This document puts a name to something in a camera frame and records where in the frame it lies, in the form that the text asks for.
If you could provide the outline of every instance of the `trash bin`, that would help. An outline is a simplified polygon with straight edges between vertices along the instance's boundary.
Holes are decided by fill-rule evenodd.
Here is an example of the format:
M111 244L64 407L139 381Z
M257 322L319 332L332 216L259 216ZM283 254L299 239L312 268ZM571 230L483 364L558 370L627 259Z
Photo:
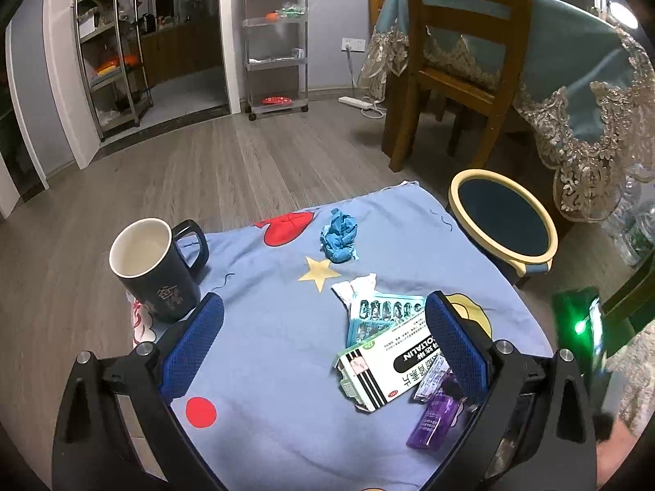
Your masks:
M558 233L528 190L492 171L469 169L455 175L448 199L460 227L510 283L548 272Z

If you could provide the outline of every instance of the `purple wrapper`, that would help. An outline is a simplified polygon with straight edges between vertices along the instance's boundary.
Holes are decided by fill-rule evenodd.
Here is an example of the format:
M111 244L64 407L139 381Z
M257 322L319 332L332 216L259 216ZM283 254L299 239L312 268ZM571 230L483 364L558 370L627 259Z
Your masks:
M428 401L416 428L407 440L411 448L438 450L450 430L459 402L453 397L435 393Z

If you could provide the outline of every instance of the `mug rim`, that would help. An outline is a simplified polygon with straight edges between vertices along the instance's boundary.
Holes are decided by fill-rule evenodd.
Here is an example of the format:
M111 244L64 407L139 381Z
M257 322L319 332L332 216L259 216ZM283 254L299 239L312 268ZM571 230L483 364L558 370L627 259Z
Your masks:
M126 235L127 232L130 229L132 229L134 227L137 227L138 225L140 225L142 223L145 223L145 222L159 222L159 223L163 224L166 227L166 230L168 230L168 245L166 246L166 249L162 253L162 256L159 257L159 259L153 265L151 265L148 269L146 269L145 271L139 273L138 275L123 275L122 273L117 272L116 268L114 267L114 263L113 263L113 256L114 256L114 252L115 252L114 250L116 249L116 246L117 246L117 244L118 244L118 242L119 242L119 240L121 239L122 236ZM109 267L110 267L111 271L117 277L120 277L121 279L136 279L138 277L142 277L143 275L145 275L145 274L149 273L150 271L152 271L153 269L155 269L159 265L159 263L162 260L164 260L164 257L166 256L166 253L170 249L170 244L172 243L172 241L173 241L173 232L171 231L170 225L168 223L166 223L164 220L159 219L159 218L143 218L143 219L137 220L137 221L135 221L133 223L130 223L125 229L120 231L119 235L114 239L113 244L111 244L111 249L109 249Z

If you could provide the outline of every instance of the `storage rack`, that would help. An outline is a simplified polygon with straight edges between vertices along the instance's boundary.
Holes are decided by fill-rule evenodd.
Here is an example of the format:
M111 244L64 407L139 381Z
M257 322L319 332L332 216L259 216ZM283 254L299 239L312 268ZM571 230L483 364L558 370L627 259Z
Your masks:
M305 0L305 14L302 16L293 16L293 17L278 17L277 19L269 19L267 17L257 17L249 18L248 17L248 0L243 0L243 28L244 28L244 66L246 68L247 76L247 85L248 85L248 107L246 111L249 113L248 117L251 121L257 119L258 114L271 113L278 110L286 110L290 108L297 108L306 113L309 110L309 94L307 91L307 70L308 70L308 54L307 54L307 23L308 23L308 14L309 14L309 0ZM299 34L300 37L304 36L304 46L303 54L299 57L289 56L289 57L271 57L264 61L250 62L250 44L248 38L248 32L251 28L254 27L265 27L278 24L299 24L299 27L303 28L302 33ZM305 79L304 86L300 86L300 80L298 83L298 88L295 93L288 93L284 91L282 94L285 96L292 96L290 98L292 101L290 103L280 103L280 104L263 104L262 100L268 94L262 97L253 96L253 83L251 79L251 72L256 72L259 70L266 70L269 68L282 68L282 67L304 67L305 69Z
M96 2L110 2L113 5L113 21L108 24L101 25L96 27L93 32L80 37L79 33L79 16L80 12L84 13L87 10L92 9ZM132 5L134 9L134 17L137 17L137 0L132 0ZM148 79L145 75L145 67L143 66L143 52L141 50L141 37L139 34L139 28L135 22L133 25L127 23L125 20L119 20L119 0L74 0L73 4L73 29L75 31L75 40L77 42L77 58L79 60L80 71L82 72L82 82L84 83L84 92L86 93L86 100L88 101L88 106L91 109L91 115L93 117L94 123L96 124L96 129L98 136L101 141L105 140L106 133L115 129L116 127L122 126L132 122L134 125L139 126L139 120L143 113L153 105L153 99L150 94L150 88L148 87ZM136 65L128 66L125 63L125 56L123 51L123 40L126 39L128 32L134 29L136 32L136 44L139 49L139 62ZM115 68L109 72L97 76L94 78L89 78L87 75L86 68L84 66L84 55L82 47L87 42L91 41L105 41L111 33L115 34L116 38L116 51L118 53L118 59L120 61L120 67ZM142 96L138 101L133 99L132 87L130 87L129 75L138 70L142 71L143 74L143 84L145 90L142 93ZM116 83L117 81L122 80L125 86L125 93L127 95L127 101L129 103L129 108L125 109L120 113L120 116L117 116L111 119L106 124L100 124L97 119L96 107L94 104L93 93L103 89L104 87L111 85L114 92L114 97L117 96Z

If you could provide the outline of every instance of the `wall socket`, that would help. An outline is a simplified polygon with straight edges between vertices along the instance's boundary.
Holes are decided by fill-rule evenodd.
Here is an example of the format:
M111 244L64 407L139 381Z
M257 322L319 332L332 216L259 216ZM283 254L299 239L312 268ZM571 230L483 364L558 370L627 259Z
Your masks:
M362 38L342 38L341 39L341 50L342 52L346 51L346 46L350 45L350 50L352 52L365 52L366 51L366 41Z

